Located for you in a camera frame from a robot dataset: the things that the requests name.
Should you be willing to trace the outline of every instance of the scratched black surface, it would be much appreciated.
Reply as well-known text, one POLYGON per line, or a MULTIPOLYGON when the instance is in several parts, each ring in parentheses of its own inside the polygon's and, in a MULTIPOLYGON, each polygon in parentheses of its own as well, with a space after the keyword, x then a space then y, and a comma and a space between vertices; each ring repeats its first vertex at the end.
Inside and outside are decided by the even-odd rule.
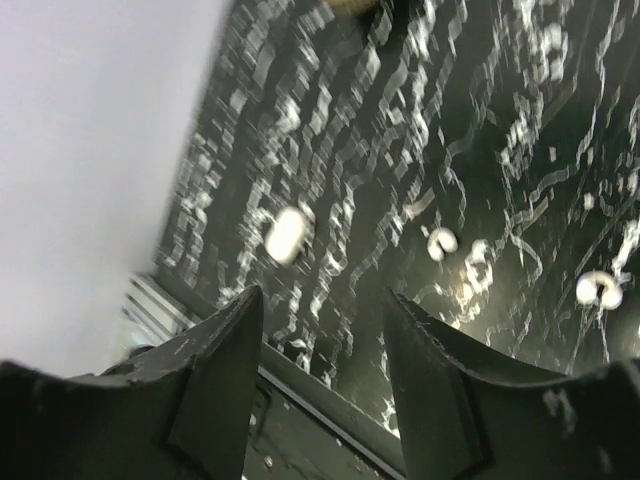
POLYGON ((637 13, 631 0, 445 0, 354 19, 239 0, 158 283, 200 315, 260 284, 270 342, 391 430, 384 287, 564 373, 640 354, 637 13), (313 212, 316 234, 281 267, 262 238, 288 204, 313 212), (426 250, 437 226, 460 242, 441 264, 426 250), (614 264, 622 306, 579 306, 577 277, 614 264))

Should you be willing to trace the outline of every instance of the white wall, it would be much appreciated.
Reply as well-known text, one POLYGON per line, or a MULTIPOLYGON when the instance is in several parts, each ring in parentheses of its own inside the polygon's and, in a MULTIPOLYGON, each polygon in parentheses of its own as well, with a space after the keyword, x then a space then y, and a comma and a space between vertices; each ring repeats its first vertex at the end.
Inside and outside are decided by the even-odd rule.
POLYGON ((0 0, 0 358, 99 372, 227 0, 0 0))

